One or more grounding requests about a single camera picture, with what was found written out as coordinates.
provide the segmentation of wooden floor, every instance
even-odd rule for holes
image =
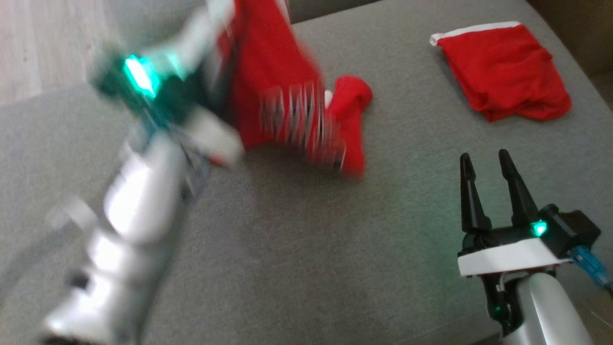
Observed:
[[[83,82],[113,37],[104,0],[0,0],[0,105]]]

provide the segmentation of red santa hat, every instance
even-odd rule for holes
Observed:
[[[474,110],[493,122],[513,114],[551,120],[571,100],[552,55],[516,21],[470,26],[432,35]]]

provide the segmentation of glowing cyan light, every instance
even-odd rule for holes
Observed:
[[[541,235],[547,231],[547,223],[543,222],[542,220],[532,223],[531,230],[536,237],[541,237]]]
[[[125,71],[136,90],[145,96],[155,98],[159,88],[159,77],[149,59],[132,55],[126,59]]]

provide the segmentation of red fabric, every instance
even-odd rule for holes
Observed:
[[[551,54],[524,25],[445,37],[438,45],[471,107],[487,121],[513,114],[551,120],[571,108]]]
[[[236,0],[244,14],[229,104],[245,148],[276,141],[344,176],[362,177],[360,117],[372,94],[355,77],[340,79],[336,110],[324,109],[319,66],[296,41],[275,0]]]

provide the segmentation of white hem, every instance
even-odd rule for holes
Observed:
[[[492,29],[514,28],[515,26],[518,26],[518,25],[521,25],[521,23],[518,21],[505,21],[502,23],[473,25],[467,28],[453,30],[453,31],[450,31],[444,34],[441,34],[441,33],[434,34],[430,36],[430,44],[436,46],[438,45],[438,40],[440,40],[441,38],[445,38],[445,37],[459,36],[465,33],[474,33],[477,31],[486,31],[486,30],[492,30]]]

